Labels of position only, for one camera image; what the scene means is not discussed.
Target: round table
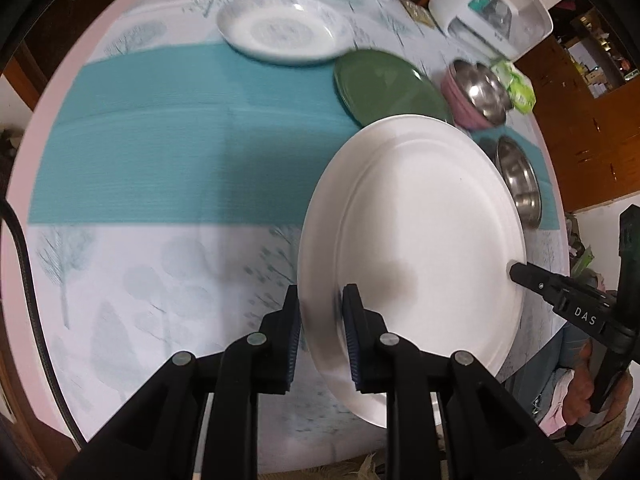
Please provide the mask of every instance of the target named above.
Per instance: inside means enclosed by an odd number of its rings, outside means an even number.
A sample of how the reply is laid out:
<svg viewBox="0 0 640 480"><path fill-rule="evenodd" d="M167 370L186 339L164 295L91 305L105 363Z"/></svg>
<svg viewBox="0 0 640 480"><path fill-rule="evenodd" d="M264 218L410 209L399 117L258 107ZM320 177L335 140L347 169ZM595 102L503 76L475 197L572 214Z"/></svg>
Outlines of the round table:
<svg viewBox="0 0 640 480"><path fill-rule="evenodd" d="M215 16L229 0L116 0L66 56L34 112L8 200L26 229L43 330L65 399L89 439L173 352L221 351L278 309L296 282L306 205L358 131L332 64L286 68L233 51ZM397 1L322 0L355 47L402 56L440 82L473 56ZM508 125L538 146L555 228L526 232L527 257L568 272L553 168L533 116ZM68 434L30 330L17 258L2 231L4 315L36 416ZM527 293L498 378L560 328ZM286 396L260 399L262 472L334 462L384 444L324 386L304 342Z"/></svg>

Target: screw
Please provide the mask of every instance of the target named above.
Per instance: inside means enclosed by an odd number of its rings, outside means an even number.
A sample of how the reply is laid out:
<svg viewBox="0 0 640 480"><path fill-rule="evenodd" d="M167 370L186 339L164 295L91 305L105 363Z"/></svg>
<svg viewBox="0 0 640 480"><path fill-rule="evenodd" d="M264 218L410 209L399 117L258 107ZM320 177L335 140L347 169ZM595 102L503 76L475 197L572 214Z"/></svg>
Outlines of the screw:
<svg viewBox="0 0 640 480"><path fill-rule="evenodd" d="M400 342L400 338L391 332L385 332L380 336L380 342L384 346L395 346Z"/></svg>
<svg viewBox="0 0 640 480"><path fill-rule="evenodd" d="M265 336L262 332L254 332L246 337L246 341L251 346L260 346L264 345L267 342L267 336Z"/></svg>
<svg viewBox="0 0 640 480"><path fill-rule="evenodd" d="M464 350L456 352L453 358L456 360L456 362L459 362L463 366L469 366L474 361L474 357L469 352L465 352Z"/></svg>
<svg viewBox="0 0 640 480"><path fill-rule="evenodd" d="M191 362L191 354L189 352L185 352L182 350L181 352L176 352L174 356L171 358L171 362L176 366L184 366Z"/></svg>

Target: plastic container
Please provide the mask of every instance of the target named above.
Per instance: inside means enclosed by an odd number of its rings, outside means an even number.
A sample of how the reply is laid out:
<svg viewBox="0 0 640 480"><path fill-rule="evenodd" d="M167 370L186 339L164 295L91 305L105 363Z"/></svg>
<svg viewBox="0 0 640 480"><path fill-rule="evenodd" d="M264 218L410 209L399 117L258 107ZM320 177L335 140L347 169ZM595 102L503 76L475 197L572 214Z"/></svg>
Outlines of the plastic container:
<svg viewBox="0 0 640 480"><path fill-rule="evenodd" d="M440 29L488 60L516 60L553 29L540 0L430 0Z"/></svg>

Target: wooden cabinet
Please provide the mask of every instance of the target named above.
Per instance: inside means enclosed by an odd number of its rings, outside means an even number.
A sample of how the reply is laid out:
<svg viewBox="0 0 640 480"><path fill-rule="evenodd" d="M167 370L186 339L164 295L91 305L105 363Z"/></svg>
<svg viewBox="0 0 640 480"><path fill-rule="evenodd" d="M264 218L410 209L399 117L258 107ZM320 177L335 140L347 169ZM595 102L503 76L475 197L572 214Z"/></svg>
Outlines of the wooden cabinet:
<svg viewBox="0 0 640 480"><path fill-rule="evenodd" d="M572 211L640 190L640 80L593 98L571 59L547 38L517 63L531 78L534 114Z"/></svg>
<svg viewBox="0 0 640 480"><path fill-rule="evenodd" d="M113 0L54 0L27 34L33 58L51 78L80 35Z"/></svg>

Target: tree pattern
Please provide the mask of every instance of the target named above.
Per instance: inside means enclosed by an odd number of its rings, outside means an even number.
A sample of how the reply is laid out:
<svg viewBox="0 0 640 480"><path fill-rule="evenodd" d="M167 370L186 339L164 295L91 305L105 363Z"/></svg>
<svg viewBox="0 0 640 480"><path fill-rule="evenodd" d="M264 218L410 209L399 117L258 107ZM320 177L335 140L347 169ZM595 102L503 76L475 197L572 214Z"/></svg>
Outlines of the tree pattern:
<svg viewBox="0 0 640 480"><path fill-rule="evenodd" d="M56 377L60 383L60 389L69 399L69 408L78 407L83 412L88 412L92 403L84 396L84 383L80 376L75 374L69 366L69 354L59 336L54 336L49 346L51 361L56 369Z"/></svg>
<svg viewBox="0 0 640 480"><path fill-rule="evenodd" d="M130 54L149 46L153 41L164 36L166 25L160 20L139 23L125 30L112 43L104 48L108 57Z"/></svg>
<svg viewBox="0 0 640 480"><path fill-rule="evenodd" d="M189 3L182 8L182 12L200 12L203 18L208 18L211 9L219 8L232 0L189 0Z"/></svg>
<svg viewBox="0 0 640 480"><path fill-rule="evenodd" d="M111 303L103 302L94 323L90 361L97 379L113 388L120 401L135 392L148 373L133 348L129 333Z"/></svg>
<svg viewBox="0 0 640 480"><path fill-rule="evenodd" d="M134 315L134 326L164 345L169 358L178 348L193 344L193 334L184 325L187 320L199 320L209 315L213 299L205 288L190 283L208 275L203 245L195 238L175 237L161 249L162 270L178 281L167 288L153 267L137 266L127 269L123 286L136 300L145 301L151 310Z"/></svg>
<svg viewBox="0 0 640 480"><path fill-rule="evenodd" d="M38 259L42 270L60 288L60 308L66 328L70 327L66 289L75 274L86 269L94 241L94 231L84 226L52 226L40 232Z"/></svg>
<svg viewBox="0 0 640 480"><path fill-rule="evenodd" d="M273 240L270 247L262 246L257 266L244 266L244 272L252 276L260 285L276 285L286 291L298 280L298 247L302 230L298 226L272 226L269 234ZM278 310L282 300L274 298L270 292L256 292L249 304L261 304L268 310Z"/></svg>
<svg viewBox="0 0 640 480"><path fill-rule="evenodd" d="M353 41L357 46L368 46L373 43L371 36L364 30L355 18L351 16L346 16L349 23L351 23L351 28L353 29Z"/></svg>
<svg viewBox="0 0 640 480"><path fill-rule="evenodd" d="M373 12L371 17L380 25L385 27L389 32L403 37L416 36L415 27L409 27L398 20L394 15L384 10Z"/></svg>

